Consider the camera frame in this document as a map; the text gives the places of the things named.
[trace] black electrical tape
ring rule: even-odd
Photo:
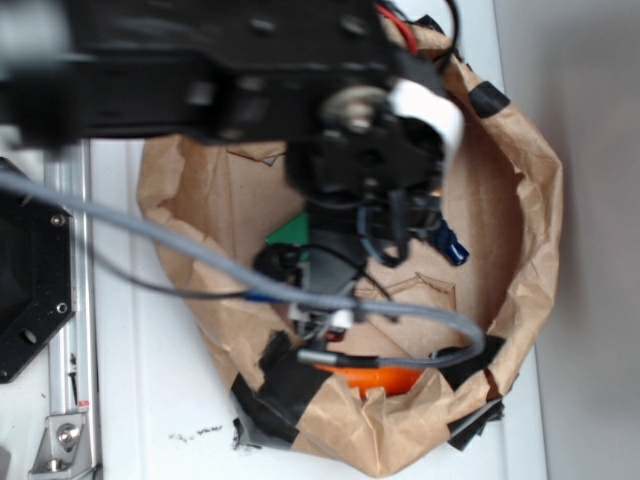
[[[511,100],[491,82],[482,82],[469,92],[469,102],[478,117],[489,118],[507,108]]]

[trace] blue connector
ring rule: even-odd
[[[458,242],[458,237],[449,228],[444,218],[441,218],[436,230],[429,232],[427,241],[456,267],[469,258],[469,252]]]

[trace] orange object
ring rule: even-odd
[[[422,374],[421,370],[402,367],[344,368],[327,365],[315,365],[315,367],[345,376],[350,388],[360,389],[362,398],[366,397],[367,390],[375,387],[384,387],[388,396],[407,393]]]

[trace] metal bracket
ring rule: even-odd
[[[73,479],[92,469],[85,414],[47,417],[38,455],[29,472],[29,480]]]
[[[0,170],[21,174],[7,159]],[[74,313],[72,217],[0,192],[0,384],[14,380]]]

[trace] brown paper bag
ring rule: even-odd
[[[435,56],[445,37],[417,29]],[[397,33],[390,30],[390,36]],[[309,373],[288,352],[301,344],[268,304],[191,301],[241,419],[262,439],[331,457],[379,477],[406,467],[451,437],[449,425],[506,394],[553,305],[562,213],[561,166],[536,128],[508,99],[453,60],[445,83],[465,114],[466,131],[444,188],[444,214],[471,252],[450,266],[414,242],[397,269],[370,273],[398,300],[457,310],[498,339],[486,365],[463,380],[429,369],[404,395],[382,389],[366,400],[339,375]],[[281,143],[204,147],[181,136],[147,142],[138,187],[144,215],[250,265],[264,238],[299,213],[287,186]],[[273,160],[269,165],[260,160]],[[158,248],[180,288],[232,291],[241,286],[199,262]],[[358,292],[375,297],[363,282]],[[354,354],[425,356],[460,346],[460,336],[424,320],[390,325],[373,318],[341,345]]]

